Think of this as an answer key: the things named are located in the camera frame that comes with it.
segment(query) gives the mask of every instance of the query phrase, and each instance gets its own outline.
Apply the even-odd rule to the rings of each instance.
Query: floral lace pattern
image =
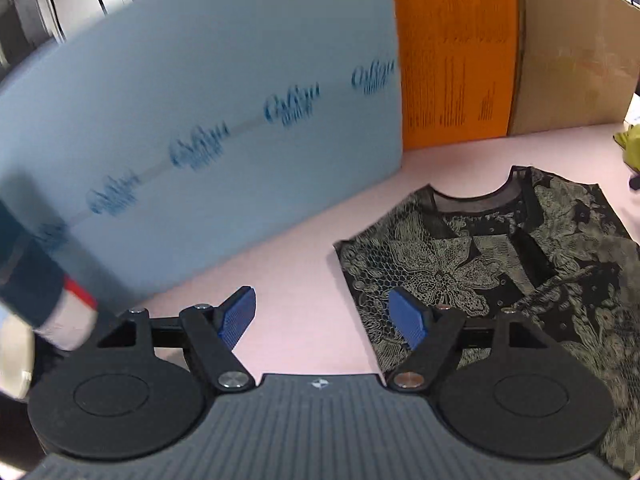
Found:
[[[599,186],[536,168],[514,167],[511,180],[520,194],[514,199],[510,189],[503,203],[500,192],[478,198],[495,205],[481,212],[465,212],[473,202],[467,199],[460,210],[441,213],[427,186],[335,245],[378,363],[392,370],[409,352],[386,308],[395,286],[427,305],[448,303],[469,316],[492,316],[513,305],[608,386],[616,414],[600,453],[632,474],[640,468],[639,248]],[[445,200],[450,206],[456,199]],[[511,244],[517,228],[556,270],[538,288]],[[465,350],[460,366],[488,354]]]

